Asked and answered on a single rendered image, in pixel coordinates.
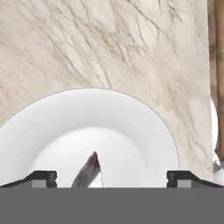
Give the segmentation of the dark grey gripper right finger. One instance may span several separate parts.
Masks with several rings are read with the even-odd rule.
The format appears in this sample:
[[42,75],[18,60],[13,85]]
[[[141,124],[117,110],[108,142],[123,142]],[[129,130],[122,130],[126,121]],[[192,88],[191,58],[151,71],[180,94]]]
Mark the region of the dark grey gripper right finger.
[[168,171],[166,177],[168,188],[223,188],[223,185],[200,179],[190,171]]

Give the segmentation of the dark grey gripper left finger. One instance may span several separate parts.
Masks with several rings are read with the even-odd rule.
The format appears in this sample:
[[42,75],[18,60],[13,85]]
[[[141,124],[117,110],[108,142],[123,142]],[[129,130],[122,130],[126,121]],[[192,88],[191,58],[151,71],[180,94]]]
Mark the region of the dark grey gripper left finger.
[[56,188],[56,178],[56,171],[34,171],[23,179],[1,185],[1,188]]

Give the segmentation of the dark red cake slice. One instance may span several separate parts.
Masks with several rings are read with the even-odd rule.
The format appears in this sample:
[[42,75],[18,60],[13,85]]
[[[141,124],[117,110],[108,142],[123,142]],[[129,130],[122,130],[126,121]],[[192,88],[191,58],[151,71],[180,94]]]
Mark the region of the dark red cake slice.
[[72,188],[80,189],[98,186],[103,186],[102,170],[97,152],[94,151],[74,179]]

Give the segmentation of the white rounded object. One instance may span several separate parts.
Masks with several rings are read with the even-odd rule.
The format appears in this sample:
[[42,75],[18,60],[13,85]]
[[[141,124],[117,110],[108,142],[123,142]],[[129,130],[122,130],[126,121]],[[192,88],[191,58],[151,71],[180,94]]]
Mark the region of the white rounded object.
[[213,99],[210,99],[210,103],[211,103],[211,117],[212,117],[212,143],[213,143],[212,156],[213,156],[214,182],[218,185],[224,186],[224,165],[218,158],[217,153],[215,152],[218,144],[218,134],[219,134],[218,116]]

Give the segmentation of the white round plate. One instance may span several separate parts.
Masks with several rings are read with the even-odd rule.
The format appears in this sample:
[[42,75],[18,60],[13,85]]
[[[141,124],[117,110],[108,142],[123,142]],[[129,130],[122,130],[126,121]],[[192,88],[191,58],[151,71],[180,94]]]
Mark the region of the white round plate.
[[92,153],[106,187],[164,187],[166,173],[179,168],[172,134],[152,108],[83,88],[35,101],[0,126],[0,185],[53,170],[69,187]]

